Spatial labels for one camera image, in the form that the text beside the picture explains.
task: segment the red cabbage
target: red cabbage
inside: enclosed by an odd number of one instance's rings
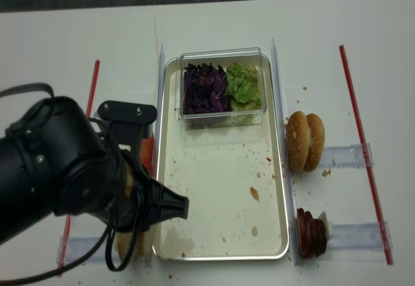
[[[230,97],[225,95],[228,80],[221,66],[189,64],[185,70],[184,114],[232,111]]]

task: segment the metal tray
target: metal tray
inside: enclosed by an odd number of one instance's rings
[[[176,118],[180,59],[161,92],[156,178],[189,197],[187,220],[157,225],[153,251],[184,261],[278,259],[289,247],[270,62],[262,55],[267,110],[261,125],[188,130]],[[254,187],[259,202],[250,194]]]

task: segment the bread crumb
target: bread crumb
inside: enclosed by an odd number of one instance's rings
[[[253,226],[253,227],[251,228],[251,233],[252,233],[252,236],[257,236],[257,235],[258,235],[258,229],[257,229],[257,226]]]
[[[329,169],[329,171],[324,171],[323,174],[322,174],[322,176],[323,177],[327,177],[330,174],[331,174],[331,169]]]
[[[258,193],[257,189],[254,188],[254,187],[251,187],[250,191],[251,191],[252,197],[259,202],[259,193]]]

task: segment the white table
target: white table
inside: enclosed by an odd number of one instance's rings
[[[274,37],[281,76],[315,81],[344,75],[338,54],[344,44],[394,245],[392,267],[316,261],[296,268],[289,255],[212,264],[154,259],[149,269],[132,265],[120,274],[85,265],[42,285],[413,285],[414,8],[415,0],[265,0],[0,14],[0,89],[48,82],[83,108],[95,59],[101,61],[97,95],[154,93],[160,43],[166,61],[183,52],[252,46],[269,56]],[[0,129],[39,98],[1,99]],[[1,246],[1,279],[55,268],[64,222],[48,217]]]

